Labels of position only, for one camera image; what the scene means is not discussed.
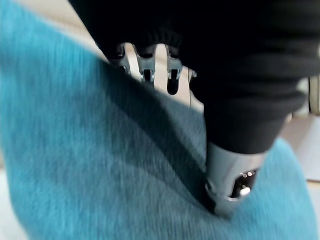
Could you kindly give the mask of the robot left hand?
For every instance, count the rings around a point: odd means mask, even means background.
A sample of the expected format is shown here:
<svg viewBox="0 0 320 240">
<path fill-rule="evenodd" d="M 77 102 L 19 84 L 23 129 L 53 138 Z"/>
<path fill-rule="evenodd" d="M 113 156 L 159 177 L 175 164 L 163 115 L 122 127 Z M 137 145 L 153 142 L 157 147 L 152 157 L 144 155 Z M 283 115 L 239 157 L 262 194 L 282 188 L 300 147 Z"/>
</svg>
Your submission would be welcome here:
<svg viewBox="0 0 320 240">
<path fill-rule="evenodd" d="M 151 81 L 155 47 L 167 48 L 168 73 L 195 72 L 189 83 L 204 106 L 210 208 L 234 212 L 287 116 L 306 95 L 298 83 L 320 73 L 317 0 L 72 0 L 108 61 L 128 70 L 134 46 Z"/>
</svg>

